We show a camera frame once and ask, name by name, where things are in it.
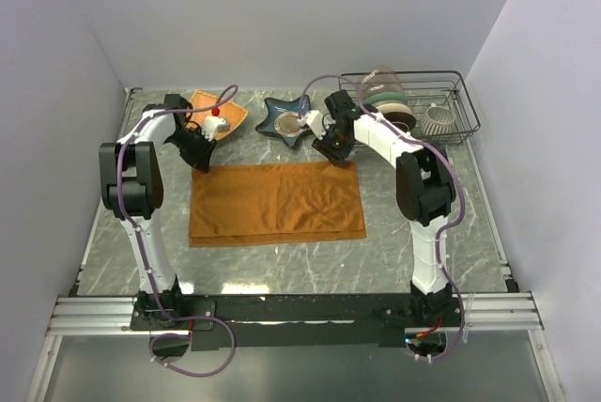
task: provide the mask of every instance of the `gray marble surface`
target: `gray marble surface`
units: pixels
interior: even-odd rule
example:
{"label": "gray marble surface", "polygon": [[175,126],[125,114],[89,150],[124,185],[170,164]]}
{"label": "gray marble surface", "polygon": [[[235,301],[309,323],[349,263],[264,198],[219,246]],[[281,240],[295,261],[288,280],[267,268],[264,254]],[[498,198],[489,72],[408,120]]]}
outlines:
{"label": "gray marble surface", "polygon": [[[144,106],[162,102],[165,93],[135,92],[126,108],[127,129],[138,121]],[[182,95],[189,98],[192,93],[183,91]],[[312,106],[322,107],[329,94],[326,90],[310,92]],[[289,90],[240,91],[235,101],[248,109],[249,115],[220,142],[211,164],[324,160],[311,148],[312,136],[302,139],[298,150],[290,150],[279,139],[254,131],[254,126],[266,115],[263,99],[294,100],[299,95],[299,91]],[[499,255],[467,146],[449,146],[447,152],[467,198],[465,221],[448,234],[449,271],[463,291],[505,291]],[[188,247],[191,170],[173,146],[164,146],[159,156],[165,189],[162,233],[182,290],[185,293],[408,291],[413,256],[409,227],[395,201],[394,170],[367,147],[355,147],[351,159],[358,167],[366,239],[200,249]],[[100,211],[92,235],[79,295],[134,294],[139,280],[133,253],[124,230],[108,210]]]}

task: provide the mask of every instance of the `metal frame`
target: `metal frame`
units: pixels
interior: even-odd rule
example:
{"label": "metal frame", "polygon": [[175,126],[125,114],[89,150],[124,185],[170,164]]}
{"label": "metal frame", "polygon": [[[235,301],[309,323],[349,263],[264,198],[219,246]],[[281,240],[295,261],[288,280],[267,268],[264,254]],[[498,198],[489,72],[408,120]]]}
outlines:
{"label": "metal frame", "polygon": [[[134,92],[139,89],[141,88],[130,88],[126,90],[127,98],[120,126],[121,132],[124,131],[128,117],[131,114],[131,97]],[[492,209],[488,203],[485,186],[477,161],[475,160],[470,139],[465,142],[467,142],[478,187],[483,196],[486,216],[490,222],[493,238],[499,253],[501,272],[506,280],[513,280],[513,275],[502,247],[501,238],[492,215]],[[73,287],[75,292],[71,291],[71,294],[73,295],[76,294],[79,277],[84,269],[89,254],[91,239],[98,222],[99,213],[100,204],[90,229],[82,266],[80,267],[77,281]],[[538,314],[533,295],[530,292],[508,292],[464,294],[464,297],[467,309],[467,331],[521,330],[529,332],[533,354],[547,392],[547,397],[552,402],[564,402],[566,400],[565,395],[547,344],[543,323]],[[59,298],[54,307],[38,365],[25,399],[26,402],[42,402],[44,400],[63,336],[148,335],[148,332],[133,332],[130,330],[132,312],[133,297]],[[406,329],[406,333],[418,332],[420,330],[421,329]],[[442,330],[453,332],[456,331],[457,328],[444,328]]]}

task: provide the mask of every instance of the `gray wall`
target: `gray wall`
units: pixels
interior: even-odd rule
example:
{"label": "gray wall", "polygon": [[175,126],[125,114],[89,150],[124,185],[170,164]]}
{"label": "gray wall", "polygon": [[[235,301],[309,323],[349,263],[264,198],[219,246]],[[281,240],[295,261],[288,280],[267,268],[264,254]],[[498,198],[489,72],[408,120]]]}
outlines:
{"label": "gray wall", "polygon": [[23,400],[99,199],[124,100],[73,0],[0,0],[0,399]]}
{"label": "gray wall", "polygon": [[467,72],[506,0],[78,0],[125,86],[302,86],[321,73]]}
{"label": "gray wall", "polygon": [[601,4],[508,0],[470,72],[476,154],[570,400],[601,379]]}

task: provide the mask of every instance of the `table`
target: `table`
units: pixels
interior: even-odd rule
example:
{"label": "table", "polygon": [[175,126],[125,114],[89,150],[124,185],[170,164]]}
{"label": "table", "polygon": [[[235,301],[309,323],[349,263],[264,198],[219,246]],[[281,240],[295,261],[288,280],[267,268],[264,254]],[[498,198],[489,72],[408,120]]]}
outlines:
{"label": "table", "polygon": [[[123,131],[135,125],[147,104],[161,103],[170,92],[180,92],[188,99],[193,90],[133,91],[126,105]],[[310,91],[312,107],[325,109],[323,100],[330,93]],[[294,100],[300,94],[298,90],[241,90],[235,102],[246,108],[249,115],[218,144],[211,164],[323,161],[323,156],[311,148],[311,136],[303,138],[297,150],[291,150],[279,139],[254,131],[267,112],[263,99]],[[449,271],[462,291],[505,291],[502,256],[469,146],[467,143],[448,146],[447,152],[467,200],[464,222],[448,234]],[[355,147],[350,159],[358,166],[366,239],[200,249],[188,247],[191,169],[179,158],[175,147],[164,146],[159,153],[165,190],[162,233],[182,291],[196,294],[407,292],[413,256],[409,227],[404,224],[395,201],[394,170],[368,147]],[[457,208],[454,203],[452,216]],[[110,211],[100,207],[77,294],[132,295],[137,292],[138,284],[125,231]]]}

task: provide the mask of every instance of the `wire basket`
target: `wire basket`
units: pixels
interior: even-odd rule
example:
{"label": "wire basket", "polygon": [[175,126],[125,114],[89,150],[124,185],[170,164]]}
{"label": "wire basket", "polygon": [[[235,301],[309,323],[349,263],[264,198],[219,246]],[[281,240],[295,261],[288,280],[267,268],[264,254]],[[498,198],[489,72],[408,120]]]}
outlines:
{"label": "wire basket", "polygon": [[[343,73],[342,76],[360,84],[369,72]],[[471,102],[470,94],[466,88],[461,74],[453,70],[422,70],[422,71],[396,71],[396,76],[408,97],[408,107],[417,119],[416,127],[411,135],[416,139],[439,144],[461,144],[472,137],[480,129],[480,119]],[[354,85],[340,80],[341,89],[348,92],[353,100],[357,99]],[[449,109],[455,115],[455,123],[449,132],[427,135],[422,132],[422,120],[425,112],[432,106],[441,106]]]}

